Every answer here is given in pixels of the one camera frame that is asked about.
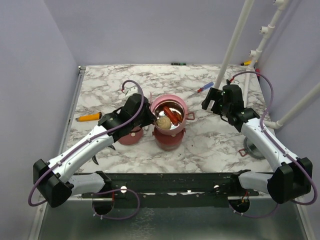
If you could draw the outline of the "white pipe frame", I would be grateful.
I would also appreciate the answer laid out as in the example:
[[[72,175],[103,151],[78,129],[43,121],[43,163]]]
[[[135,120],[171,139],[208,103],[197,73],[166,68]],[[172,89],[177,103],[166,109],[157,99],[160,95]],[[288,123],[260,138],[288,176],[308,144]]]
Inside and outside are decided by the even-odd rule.
[[[282,13],[288,8],[290,5],[289,0],[274,0],[273,5],[276,6],[276,11],[270,21],[270,23],[267,26],[262,26],[259,30],[259,34],[262,36],[262,39],[258,45],[258,47],[255,50],[251,50],[249,53],[250,56],[250,64],[246,67],[246,71],[244,74],[245,77],[245,83],[243,87],[243,97],[244,97],[244,103],[247,104],[248,101],[248,94],[249,94],[249,85],[251,80],[251,74],[256,74],[258,76],[262,76],[262,74],[258,71],[255,71],[254,66],[262,66],[262,62],[260,60],[260,57],[264,51],[264,48],[268,42],[268,40],[273,36],[273,32],[276,29],[277,23],[279,19],[281,18]],[[227,67],[229,66],[231,57],[233,56],[233,53],[236,49],[236,46],[238,44],[239,38],[243,32],[243,29],[246,25],[247,19],[249,17],[249,14],[252,10],[254,1],[253,0],[246,0],[244,2],[244,5],[242,7],[242,10],[240,12],[240,15],[238,17],[235,29],[233,31],[231,40],[229,42],[229,45],[227,47],[222,65],[220,67],[218,76],[216,78],[216,83],[214,84],[214,87],[218,89],[222,83],[222,80],[225,76],[225,72],[227,70]],[[282,118],[280,118],[277,121],[266,121],[265,124],[267,127],[277,130],[283,127],[283,125],[290,121],[299,111],[301,111],[304,107],[307,106],[307,104],[314,98],[316,95],[320,93],[320,85],[316,84],[294,107],[292,107]]]

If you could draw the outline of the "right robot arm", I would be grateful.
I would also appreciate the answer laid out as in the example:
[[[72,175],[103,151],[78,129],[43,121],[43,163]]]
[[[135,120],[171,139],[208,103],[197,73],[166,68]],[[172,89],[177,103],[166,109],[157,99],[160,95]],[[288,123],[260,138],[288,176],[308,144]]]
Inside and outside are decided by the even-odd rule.
[[[221,90],[210,88],[201,103],[206,110],[209,103],[213,114],[228,122],[242,133],[268,161],[272,174],[242,171],[230,182],[229,189],[240,196],[247,189],[267,193],[278,204],[292,201],[311,191],[313,165],[308,158],[300,158],[286,148],[264,125],[262,118],[244,106],[242,90],[236,84],[225,85]]]

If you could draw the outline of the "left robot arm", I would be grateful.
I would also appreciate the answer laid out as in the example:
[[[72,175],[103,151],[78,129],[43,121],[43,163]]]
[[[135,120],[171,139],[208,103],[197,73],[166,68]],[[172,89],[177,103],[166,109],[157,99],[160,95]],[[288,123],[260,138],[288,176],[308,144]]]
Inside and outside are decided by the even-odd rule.
[[[75,176],[75,172],[98,152],[127,136],[134,128],[154,123],[148,99],[134,93],[124,106],[102,116],[97,125],[79,142],[60,155],[33,164],[33,190],[38,190],[45,201],[56,208],[73,195],[95,193],[106,197],[111,186],[101,173]]]

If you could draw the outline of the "aluminium table edge rail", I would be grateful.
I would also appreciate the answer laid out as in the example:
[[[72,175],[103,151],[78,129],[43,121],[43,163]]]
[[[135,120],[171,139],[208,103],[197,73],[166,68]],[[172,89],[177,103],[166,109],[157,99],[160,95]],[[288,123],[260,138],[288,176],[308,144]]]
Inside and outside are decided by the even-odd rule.
[[[63,154],[63,152],[67,148],[67,144],[68,144],[68,140],[69,140],[69,136],[70,136],[70,132],[71,132],[71,127],[72,127],[72,123],[73,123],[73,119],[74,119],[74,114],[75,114],[77,102],[79,99],[79,95],[81,92],[81,87],[82,87],[82,83],[83,83],[83,79],[84,79],[87,67],[84,65],[81,65],[78,68],[79,68],[79,72],[78,72],[78,77],[77,77],[77,81],[76,81],[76,85],[75,85],[75,90],[74,90],[74,93],[72,96],[71,104],[70,104],[69,111],[67,114],[67,119],[66,119],[66,122],[64,125],[62,139],[61,139],[59,149],[58,149],[58,156],[59,157]]]

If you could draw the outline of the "pink steel lunch pot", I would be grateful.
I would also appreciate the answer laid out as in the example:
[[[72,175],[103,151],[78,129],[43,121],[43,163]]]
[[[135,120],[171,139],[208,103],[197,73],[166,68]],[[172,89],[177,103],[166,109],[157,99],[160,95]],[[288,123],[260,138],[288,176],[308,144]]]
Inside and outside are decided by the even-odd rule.
[[[195,113],[188,110],[188,107],[182,98],[174,94],[164,94],[156,97],[151,102],[150,110],[155,115],[156,121],[161,117],[165,117],[166,114],[163,110],[164,107],[168,107],[171,112],[177,112],[182,117],[182,122],[177,125],[171,123],[170,129],[162,129],[155,123],[155,128],[158,129],[164,135],[175,135],[180,133],[186,126],[187,121],[195,120]]]

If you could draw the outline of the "black pliers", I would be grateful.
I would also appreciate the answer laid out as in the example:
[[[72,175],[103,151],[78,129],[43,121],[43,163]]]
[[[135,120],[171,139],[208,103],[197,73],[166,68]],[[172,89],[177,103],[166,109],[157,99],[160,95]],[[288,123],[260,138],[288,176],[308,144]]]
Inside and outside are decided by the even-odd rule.
[[[107,147],[107,149],[104,149],[102,152],[98,153],[98,157],[94,155],[91,159],[96,164],[99,165],[98,160],[105,159],[106,157],[109,157],[112,153],[116,152],[116,148],[114,145],[110,145]]]

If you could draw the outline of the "white steamed bun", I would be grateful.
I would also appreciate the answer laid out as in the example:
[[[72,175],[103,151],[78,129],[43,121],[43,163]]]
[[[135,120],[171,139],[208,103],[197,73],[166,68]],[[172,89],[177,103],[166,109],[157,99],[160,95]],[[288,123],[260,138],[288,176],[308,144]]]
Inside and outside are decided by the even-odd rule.
[[[163,130],[170,130],[172,126],[172,122],[169,117],[167,116],[162,116],[160,117],[157,121],[156,124],[159,128]]]

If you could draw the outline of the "yellow utility knife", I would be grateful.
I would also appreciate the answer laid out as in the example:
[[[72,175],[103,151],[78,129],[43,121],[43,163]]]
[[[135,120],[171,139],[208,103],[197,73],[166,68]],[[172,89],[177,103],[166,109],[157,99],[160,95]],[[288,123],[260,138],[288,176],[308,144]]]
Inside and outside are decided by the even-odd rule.
[[[98,112],[95,114],[89,114],[89,115],[83,115],[83,116],[77,117],[75,120],[77,122],[90,122],[90,121],[98,121],[101,119],[101,117],[102,117],[102,113]]]

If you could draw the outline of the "dark pink round lid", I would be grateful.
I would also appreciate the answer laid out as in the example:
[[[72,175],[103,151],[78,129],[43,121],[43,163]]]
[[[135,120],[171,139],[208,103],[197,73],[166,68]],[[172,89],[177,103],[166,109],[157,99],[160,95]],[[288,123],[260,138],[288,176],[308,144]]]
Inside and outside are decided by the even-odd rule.
[[[144,134],[144,130],[141,127],[135,127],[129,134],[121,137],[118,142],[124,146],[130,146],[136,144]]]

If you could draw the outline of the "red braised meat piece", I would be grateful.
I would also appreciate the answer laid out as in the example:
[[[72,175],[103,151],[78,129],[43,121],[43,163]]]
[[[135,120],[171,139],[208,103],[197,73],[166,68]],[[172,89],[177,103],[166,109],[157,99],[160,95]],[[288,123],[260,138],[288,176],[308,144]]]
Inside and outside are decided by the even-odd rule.
[[[179,121],[180,123],[182,123],[182,122],[183,122],[183,117],[182,117],[178,112],[176,112],[176,111],[174,112],[174,114],[176,115],[178,121]]]

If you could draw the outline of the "green black screwdriver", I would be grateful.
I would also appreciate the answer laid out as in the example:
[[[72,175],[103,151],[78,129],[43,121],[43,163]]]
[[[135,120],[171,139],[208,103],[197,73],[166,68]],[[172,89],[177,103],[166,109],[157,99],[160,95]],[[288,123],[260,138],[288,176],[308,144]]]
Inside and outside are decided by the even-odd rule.
[[[186,66],[187,64],[183,63],[183,62],[172,62],[171,65],[172,66]]]

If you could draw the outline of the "dark red steel lunch pot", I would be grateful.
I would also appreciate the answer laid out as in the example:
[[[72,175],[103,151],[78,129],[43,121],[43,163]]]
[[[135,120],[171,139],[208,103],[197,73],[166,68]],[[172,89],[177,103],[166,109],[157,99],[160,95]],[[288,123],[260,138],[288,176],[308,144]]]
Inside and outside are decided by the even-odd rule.
[[[152,132],[152,136],[155,139],[156,145],[160,149],[169,152],[169,151],[176,150],[181,145],[185,132],[186,132],[186,129],[184,128],[182,131],[180,131],[177,134],[165,135],[161,133],[157,128],[154,128]]]

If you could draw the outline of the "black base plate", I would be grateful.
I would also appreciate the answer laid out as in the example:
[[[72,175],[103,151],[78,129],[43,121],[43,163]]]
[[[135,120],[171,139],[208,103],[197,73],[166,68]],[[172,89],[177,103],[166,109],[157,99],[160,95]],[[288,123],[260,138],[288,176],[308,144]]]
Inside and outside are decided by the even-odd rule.
[[[112,208],[226,208],[228,198],[240,200],[245,190],[236,173],[76,173],[66,182],[50,174],[41,193],[51,207],[64,204],[71,196],[92,199],[99,213]]]

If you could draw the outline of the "red blue screwdriver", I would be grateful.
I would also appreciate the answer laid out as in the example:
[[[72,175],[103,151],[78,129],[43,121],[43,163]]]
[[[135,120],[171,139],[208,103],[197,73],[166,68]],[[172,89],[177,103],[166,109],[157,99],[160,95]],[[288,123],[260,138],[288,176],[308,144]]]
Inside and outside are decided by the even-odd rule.
[[[214,85],[214,83],[211,81],[209,83],[207,83],[206,85],[204,85],[203,87],[200,87],[196,92],[192,93],[190,96],[188,96],[187,98],[191,98],[193,96],[198,95],[199,93],[202,93],[203,91],[211,88]]]

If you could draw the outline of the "transparent grey pot lid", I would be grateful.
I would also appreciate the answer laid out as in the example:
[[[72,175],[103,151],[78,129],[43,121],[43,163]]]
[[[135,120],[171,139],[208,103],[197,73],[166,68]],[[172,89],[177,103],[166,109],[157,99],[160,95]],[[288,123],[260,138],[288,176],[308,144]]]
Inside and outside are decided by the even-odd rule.
[[[248,137],[245,137],[243,140],[243,148],[238,151],[238,153],[245,157],[247,155],[251,156],[252,158],[255,158],[257,160],[263,160],[265,157],[263,154],[258,150],[258,148],[253,144],[251,140],[248,139]]]

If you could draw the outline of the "red sausage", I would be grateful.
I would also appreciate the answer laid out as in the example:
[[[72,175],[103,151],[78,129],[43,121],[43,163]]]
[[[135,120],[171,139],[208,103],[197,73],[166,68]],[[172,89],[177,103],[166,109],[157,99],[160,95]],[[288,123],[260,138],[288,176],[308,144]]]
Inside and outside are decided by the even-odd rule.
[[[169,107],[164,106],[163,107],[163,111],[165,113],[165,115],[170,119],[170,121],[174,124],[177,125],[179,123],[178,118],[176,117],[176,115],[170,110]]]

